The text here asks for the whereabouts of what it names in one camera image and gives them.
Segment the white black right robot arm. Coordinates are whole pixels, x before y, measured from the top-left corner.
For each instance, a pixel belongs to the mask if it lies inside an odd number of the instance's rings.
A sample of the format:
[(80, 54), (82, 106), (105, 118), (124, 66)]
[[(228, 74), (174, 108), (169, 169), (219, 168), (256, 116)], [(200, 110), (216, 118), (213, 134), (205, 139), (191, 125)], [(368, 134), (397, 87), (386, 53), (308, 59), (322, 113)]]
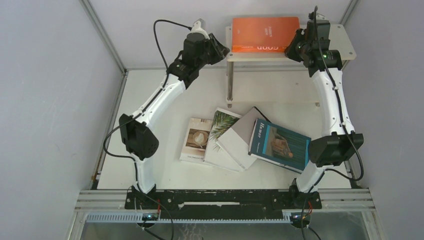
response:
[(327, 20), (311, 19), (305, 29), (298, 29), (284, 54), (308, 69), (318, 92), (321, 106), (321, 137), (308, 147), (309, 162), (301, 175), (294, 179), (295, 191), (289, 194), (289, 203), (302, 208), (309, 201), (308, 193), (317, 191), (326, 172), (336, 170), (364, 143), (364, 136), (356, 133), (350, 120), (343, 91), (343, 61), (338, 50), (331, 50), (331, 24)]

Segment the orange hardcover book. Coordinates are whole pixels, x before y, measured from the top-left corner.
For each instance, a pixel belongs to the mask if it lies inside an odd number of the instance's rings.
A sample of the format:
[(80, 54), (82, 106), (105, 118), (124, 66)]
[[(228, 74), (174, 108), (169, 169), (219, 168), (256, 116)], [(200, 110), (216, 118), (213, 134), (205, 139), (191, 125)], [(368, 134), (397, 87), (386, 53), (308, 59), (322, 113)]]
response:
[(298, 17), (239, 17), (232, 20), (234, 53), (283, 53), (300, 28)]

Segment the teal Humor book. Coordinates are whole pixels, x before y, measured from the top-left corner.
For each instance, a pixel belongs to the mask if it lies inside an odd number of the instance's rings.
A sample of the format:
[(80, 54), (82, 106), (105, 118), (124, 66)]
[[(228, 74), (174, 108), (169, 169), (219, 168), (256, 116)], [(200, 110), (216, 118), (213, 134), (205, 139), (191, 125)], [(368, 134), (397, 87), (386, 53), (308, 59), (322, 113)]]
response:
[(311, 141), (312, 139), (306, 135), (257, 118), (250, 138), (248, 154), (301, 174), (310, 160)]

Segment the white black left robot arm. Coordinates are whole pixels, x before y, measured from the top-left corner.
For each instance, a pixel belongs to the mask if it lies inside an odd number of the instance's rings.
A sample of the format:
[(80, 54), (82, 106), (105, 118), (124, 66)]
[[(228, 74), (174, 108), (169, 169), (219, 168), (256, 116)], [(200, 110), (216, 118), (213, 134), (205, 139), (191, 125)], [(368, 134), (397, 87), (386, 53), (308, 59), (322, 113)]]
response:
[(153, 130), (156, 121), (171, 103), (199, 77), (206, 65), (224, 60), (230, 49), (221, 44), (211, 33), (190, 33), (183, 42), (183, 49), (168, 66), (163, 81), (148, 100), (132, 114), (119, 118), (121, 141), (134, 159), (135, 184), (139, 191), (137, 202), (149, 209), (156, 203), (152, 156), (159, 148), (159, 140)]

